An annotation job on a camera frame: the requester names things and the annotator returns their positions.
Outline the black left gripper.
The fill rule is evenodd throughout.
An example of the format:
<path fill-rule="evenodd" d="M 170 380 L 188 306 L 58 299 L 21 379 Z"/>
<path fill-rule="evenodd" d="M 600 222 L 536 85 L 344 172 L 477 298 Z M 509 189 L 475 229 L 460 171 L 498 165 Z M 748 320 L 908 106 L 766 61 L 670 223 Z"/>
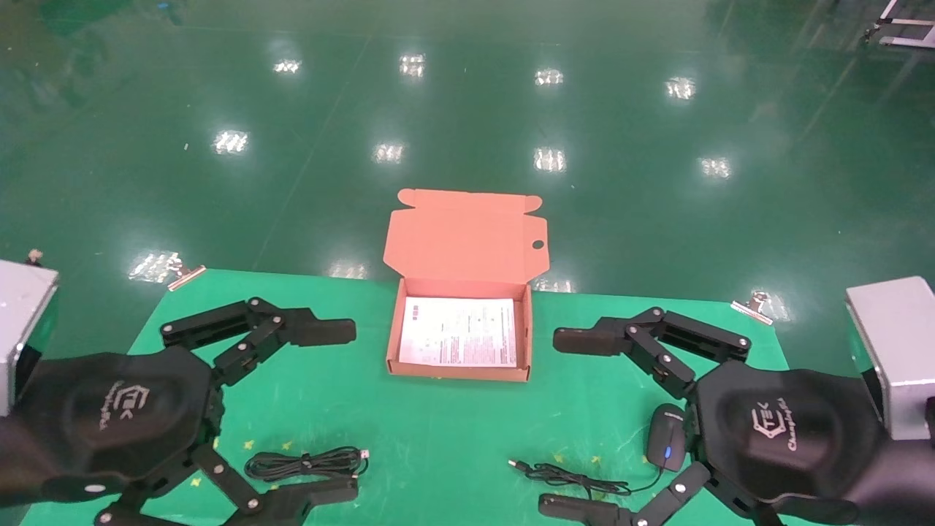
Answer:
<path fill-rule="evenodd" d="M 196 443 L 213 370 L 190 351 L 38 362 L 13 408 L 14 503 L 76 503 L 161 478 Z M 360 450 L 260 452 L 241 475 L 213 447 L 191 462 L 233 503 L 226 525 L 302 525 L 359 495 Z"/>

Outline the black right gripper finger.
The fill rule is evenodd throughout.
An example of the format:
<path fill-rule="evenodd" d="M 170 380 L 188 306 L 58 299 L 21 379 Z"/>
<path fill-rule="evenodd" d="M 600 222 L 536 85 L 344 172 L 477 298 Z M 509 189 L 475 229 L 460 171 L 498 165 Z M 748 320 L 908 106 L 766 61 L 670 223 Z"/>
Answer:
<path fill-rule="evenodd" d="M 638 511 L 559 494 L 541 494 L 538 508 L 544 516 L 584 525 L 665 525 L 702 490 L 755 525 L 782 525 L 779 512 L 786 495 L 786 462 L 745 460 L 725 470 L 692 462 Z"/>
<path fill-rule="evenodd" d="M 599 357 L 625 356 L 676 400 L 688 400 L 695 372 L 669 351 L 675 347 L 717 364 L 746 362 L 748 337 L 652 307 L 630 319 L 601 317 L 593 327 L 558 327 L 552 346 L 561 353 Z"/>

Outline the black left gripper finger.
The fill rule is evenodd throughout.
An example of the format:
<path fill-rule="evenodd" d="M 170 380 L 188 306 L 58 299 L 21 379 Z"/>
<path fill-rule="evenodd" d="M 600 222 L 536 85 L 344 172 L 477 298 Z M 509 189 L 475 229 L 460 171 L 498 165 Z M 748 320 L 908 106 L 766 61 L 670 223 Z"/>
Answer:
<path fill-rule="evenodd" d="M 213 385 L 234 386 L 287 344 L 298 347 L 348 344 L 353 319 L 318 319 L 310 308 L 280 308 L 251 297 L 161 326 L 164 346 L 189 351 L 236 338 L 215 357 Z"/>

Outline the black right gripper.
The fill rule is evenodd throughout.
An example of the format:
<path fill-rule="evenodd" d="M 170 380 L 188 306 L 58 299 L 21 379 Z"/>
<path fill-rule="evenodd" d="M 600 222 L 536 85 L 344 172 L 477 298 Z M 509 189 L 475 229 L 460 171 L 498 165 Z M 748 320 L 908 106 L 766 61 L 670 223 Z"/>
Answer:
<path fill-rule="evenodd" d="M 848 506 L 888 433 L 857 378 L 727 362 L 689 397 L 692 459 L 727 506 Z"/>

